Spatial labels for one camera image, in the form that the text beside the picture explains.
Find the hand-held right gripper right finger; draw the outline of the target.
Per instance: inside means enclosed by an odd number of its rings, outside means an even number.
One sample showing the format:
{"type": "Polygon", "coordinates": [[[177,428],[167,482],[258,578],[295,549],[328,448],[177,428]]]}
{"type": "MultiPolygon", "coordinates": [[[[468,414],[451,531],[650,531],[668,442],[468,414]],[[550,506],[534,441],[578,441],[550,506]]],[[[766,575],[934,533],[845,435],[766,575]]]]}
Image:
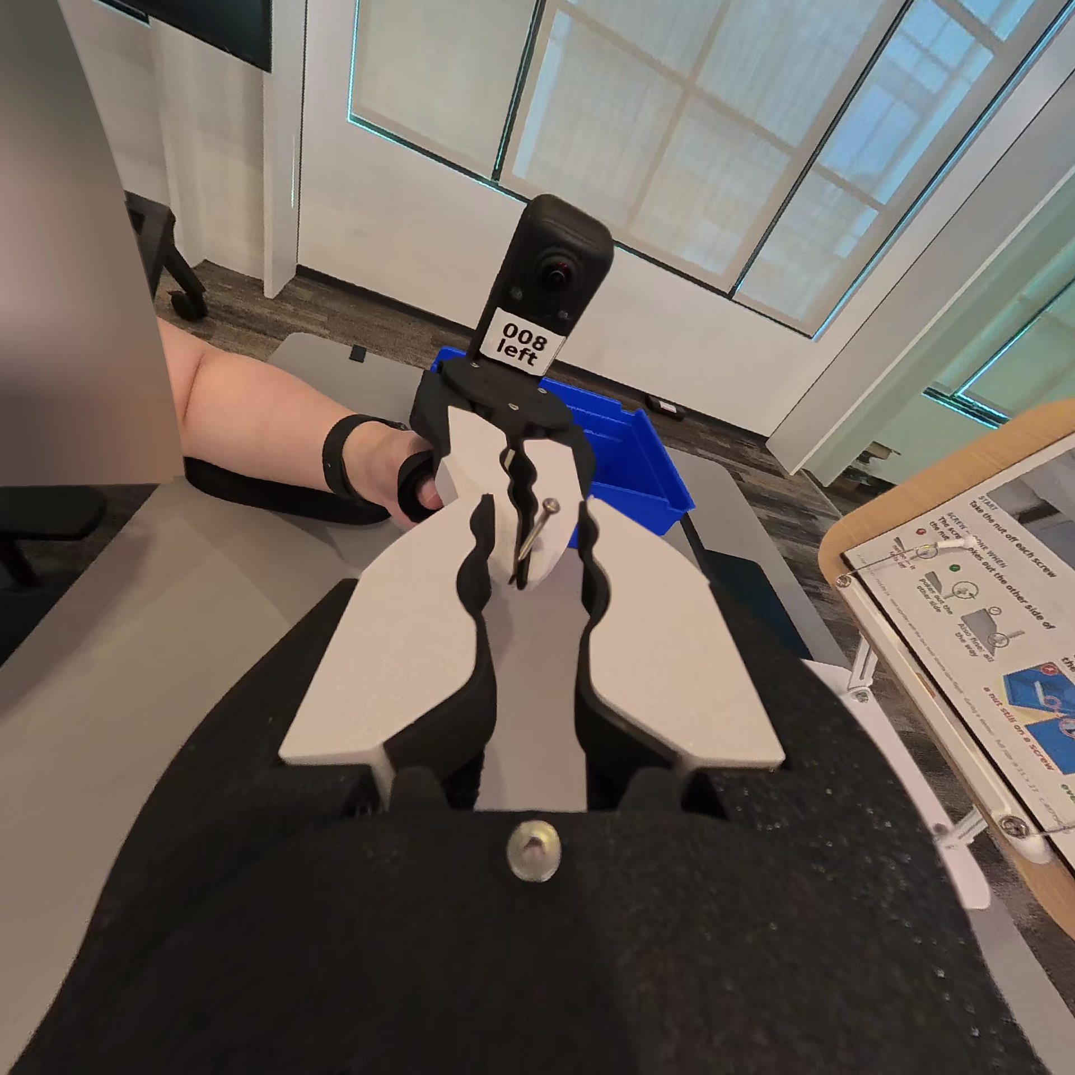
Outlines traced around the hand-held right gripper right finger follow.
{"type": "Polygon", "coordinates": [[[692,557],[594,497],[577,531],[587,807],[614,808],[646,769],[778,771],[785,748],[692,557]]]}

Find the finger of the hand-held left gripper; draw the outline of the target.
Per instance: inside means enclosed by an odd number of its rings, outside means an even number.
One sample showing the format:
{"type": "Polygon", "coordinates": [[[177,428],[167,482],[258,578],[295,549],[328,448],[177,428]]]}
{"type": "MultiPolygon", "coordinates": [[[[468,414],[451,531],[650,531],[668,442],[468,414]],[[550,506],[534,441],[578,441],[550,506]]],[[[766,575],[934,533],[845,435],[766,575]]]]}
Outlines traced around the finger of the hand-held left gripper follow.
{"type": "Polygon", "coordinates": [[[510,496],[510,476],[503,465],[506,434],[471,410],[447,408],[448,452],[438,464],[436,487],[445,506],[464,498],[491,494],[494,504],[494,545],[490,556],[493,582],[508,582],[516,570],[519,512],[510,496]]]}
{"type": "Polygon", "coordinates": [[[529,438],[517,459],[513,492],[521,530],[513,582],[524,590],[542,583],[567,551],[583,494],[568,445],[551,438],[529,438]]]}

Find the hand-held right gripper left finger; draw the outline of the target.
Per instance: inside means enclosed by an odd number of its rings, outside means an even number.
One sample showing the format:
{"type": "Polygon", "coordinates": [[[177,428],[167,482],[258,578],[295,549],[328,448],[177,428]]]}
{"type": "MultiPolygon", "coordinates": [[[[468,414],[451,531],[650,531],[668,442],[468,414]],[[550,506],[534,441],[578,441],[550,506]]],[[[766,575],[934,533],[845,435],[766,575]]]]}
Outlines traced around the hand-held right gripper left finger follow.
{"type": "Polygon", "coordinates": [[[366,765],[382,796],[425,768],[445,780],[494,730],[484,618],[492,494],[462,497],[367,565],[280,746],[291,766],[366,765]]]}

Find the silver metal bolt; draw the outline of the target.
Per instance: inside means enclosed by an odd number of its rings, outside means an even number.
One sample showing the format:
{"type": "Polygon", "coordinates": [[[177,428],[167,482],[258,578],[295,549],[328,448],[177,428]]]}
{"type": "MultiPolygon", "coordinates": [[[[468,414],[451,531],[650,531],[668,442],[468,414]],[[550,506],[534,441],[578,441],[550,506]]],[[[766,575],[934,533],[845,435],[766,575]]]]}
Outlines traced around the silver metal bolt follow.
{"type": "Polygon", "coordinates": [[[512,582],[513,583],[516,583],[516,582],[520,580],[524,562],[529,558],[529,556],[530,556],[530,554],[531,554],[531,551],[533,549],[533,546],[536,543],[538,538],[541,535],[541,533],[544,530],[546,524],[549,521],[549,519],[553,516],[546,516],[546,515],[544,515],[542,513],[542,508],[540,508],[538,518],[535,519],[535,521],[534,521],[533,526],[531,527],[530,531],[528,532],[527,536],[524,539],[524,541],[522,541],[522,543],[521,543],[521,545],[519,547],[519,550],[517,553],[517,556],[516,556],[516,559],[515,559],[515,571],[514,571],[514,573],[512,575],[512,582]]]}

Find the blue plastic bin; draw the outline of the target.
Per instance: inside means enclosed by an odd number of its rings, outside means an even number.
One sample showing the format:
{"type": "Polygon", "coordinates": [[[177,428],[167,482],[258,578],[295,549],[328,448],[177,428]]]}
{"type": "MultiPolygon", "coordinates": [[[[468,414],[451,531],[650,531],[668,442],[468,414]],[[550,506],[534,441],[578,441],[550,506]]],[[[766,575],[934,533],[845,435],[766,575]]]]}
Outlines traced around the blue plastic bin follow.
{"type": "MultiPolygon", "coordinates": [[[[443,348],[438,359],[462,354],[443,348]]],[[[659,536],[693,507],[679,472],[641,410],[629,412],[607,396],[547,377],[542,386],[567,404],[594,452],[597,470],[588,497],[611,504],[659,536]]]]}

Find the person's left forearm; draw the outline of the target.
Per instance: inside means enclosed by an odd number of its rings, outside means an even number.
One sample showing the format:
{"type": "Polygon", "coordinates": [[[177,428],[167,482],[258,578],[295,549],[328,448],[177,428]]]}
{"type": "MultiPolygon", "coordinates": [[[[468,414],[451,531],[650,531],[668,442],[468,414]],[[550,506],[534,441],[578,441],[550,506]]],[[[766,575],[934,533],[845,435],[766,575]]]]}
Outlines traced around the person's left forearm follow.
{"type": "Polygon", "coordinates": [[[322,452],[347,415],[291,374],[157,321],[188,458],[236,474],[327,491],[322,452]]]}

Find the person's left hand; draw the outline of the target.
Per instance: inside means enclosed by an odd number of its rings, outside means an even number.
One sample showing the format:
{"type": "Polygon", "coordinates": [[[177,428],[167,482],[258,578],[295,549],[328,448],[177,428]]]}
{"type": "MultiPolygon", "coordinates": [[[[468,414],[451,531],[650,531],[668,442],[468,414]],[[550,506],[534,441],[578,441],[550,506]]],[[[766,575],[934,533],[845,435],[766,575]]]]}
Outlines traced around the person's left hand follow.
{"type": "Polygon", "coordinates": [[[418,434],[383,422],[373,422],[374,433],[371,434],[370,456],[368,460],[368,478],[371,494],[386,507],[402,529],[410,529],[415,521],[410,518],[408,511],[400,506],[399,474],[410,458],[431,452],[432,446],[418,434]]]}

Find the frosted grid window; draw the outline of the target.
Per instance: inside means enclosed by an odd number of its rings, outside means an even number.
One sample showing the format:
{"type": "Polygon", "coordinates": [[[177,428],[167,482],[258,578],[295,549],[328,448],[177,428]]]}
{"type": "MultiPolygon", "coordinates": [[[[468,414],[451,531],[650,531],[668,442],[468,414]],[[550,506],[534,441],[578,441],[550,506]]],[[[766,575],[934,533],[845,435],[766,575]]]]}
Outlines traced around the frosted grid window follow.
{"type": "Polygon", "coordinates": [[[350,118],[815,335],[1066,10],[356,2],[350,118]]]}

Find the printed instruction sheet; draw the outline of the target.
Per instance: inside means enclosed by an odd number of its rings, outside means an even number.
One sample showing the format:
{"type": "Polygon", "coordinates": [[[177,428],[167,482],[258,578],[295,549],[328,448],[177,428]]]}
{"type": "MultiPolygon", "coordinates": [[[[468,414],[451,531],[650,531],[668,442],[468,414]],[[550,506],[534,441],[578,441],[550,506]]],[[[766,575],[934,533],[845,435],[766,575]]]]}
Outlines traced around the printed instruction sheet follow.
{"type": "Polygon", "coordinates": [[[1065,442],[843,555],[998,773],[1034,861],[1073,860],[1074,452],[1065,442]]]}

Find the black display stand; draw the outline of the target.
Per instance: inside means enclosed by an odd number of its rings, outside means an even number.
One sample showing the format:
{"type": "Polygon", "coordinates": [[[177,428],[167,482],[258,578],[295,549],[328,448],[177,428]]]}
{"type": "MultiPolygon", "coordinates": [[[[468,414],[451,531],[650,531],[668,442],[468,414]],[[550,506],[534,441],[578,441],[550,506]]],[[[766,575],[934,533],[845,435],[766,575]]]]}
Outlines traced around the black display stand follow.
{"type": "Polygon", "coordinates": [[[174,312],[189,322],[203,320],[207,317],[207,289],[176,246],[175,215],[170,207],[142,195],[128,190],[124,194],[152,299],[156,298],[162,274],[168,272],[180,285],[170,292],[174,312]]]}

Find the large black display screen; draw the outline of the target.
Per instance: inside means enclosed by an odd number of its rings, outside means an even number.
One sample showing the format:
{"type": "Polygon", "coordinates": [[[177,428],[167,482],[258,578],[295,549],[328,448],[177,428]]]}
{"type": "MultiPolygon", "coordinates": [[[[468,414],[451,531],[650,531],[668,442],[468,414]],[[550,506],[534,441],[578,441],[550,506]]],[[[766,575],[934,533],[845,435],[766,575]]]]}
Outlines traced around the large black display screen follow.
{"type": "Polygon", "coordinates": [[[194,35],[255,68],[272,70],[271,1],[105,1],[108,8],[194,35]]]}

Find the teal glass partition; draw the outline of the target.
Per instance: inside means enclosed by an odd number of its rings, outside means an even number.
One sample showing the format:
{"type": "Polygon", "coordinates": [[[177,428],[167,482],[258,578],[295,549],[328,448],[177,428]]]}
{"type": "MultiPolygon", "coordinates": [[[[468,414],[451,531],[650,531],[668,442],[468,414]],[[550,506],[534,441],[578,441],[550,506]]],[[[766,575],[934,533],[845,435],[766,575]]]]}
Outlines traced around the teal glass partition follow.
{"type": "Polygon", "coordinates": [[[1069,280],[998,340],[975,340],[922,396],[991,429],[1073,396],[1073,288],[1069,280]]]}

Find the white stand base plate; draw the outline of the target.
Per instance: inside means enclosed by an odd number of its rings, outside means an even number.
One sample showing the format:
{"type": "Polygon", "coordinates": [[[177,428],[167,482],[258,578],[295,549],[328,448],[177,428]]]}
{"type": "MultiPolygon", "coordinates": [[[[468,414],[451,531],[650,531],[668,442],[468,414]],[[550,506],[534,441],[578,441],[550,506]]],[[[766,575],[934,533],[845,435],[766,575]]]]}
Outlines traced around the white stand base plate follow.
{"type": "Polygon", "coordinates": [[[1018,817],[998,817],[989,811],[981,791],[999,791],[998,773],[978,752],[965,730],[956,722],[934,680],[895,634],[894,626],[876,607],[870,594],[854,580],[854,571],[843,555],[852,546],[886,533],[914,517],[940,506],[984,481],[1021,464],[1041,450],[1073,443],[1073,399],[1051,402],[1005,422],[976,443],[955,452],[938,464],[883,494],[865,507],[857,508],[834,525],[819,550],[819,567],[846,605],[857,625],[861,642],[856,655],[849,691],[868,686],[878,663],[899,685],[917,711],[927,733],[938,748],[974,804],[963,831],[973,835],[989,829],[1007,854],[1041,907],[1067,936],[1074,935],[1074,844],[1073,860],[1055,851],[1050,842],[1035,843],[1043,861],[1027,856],[1016,842],[1018,817]]]}

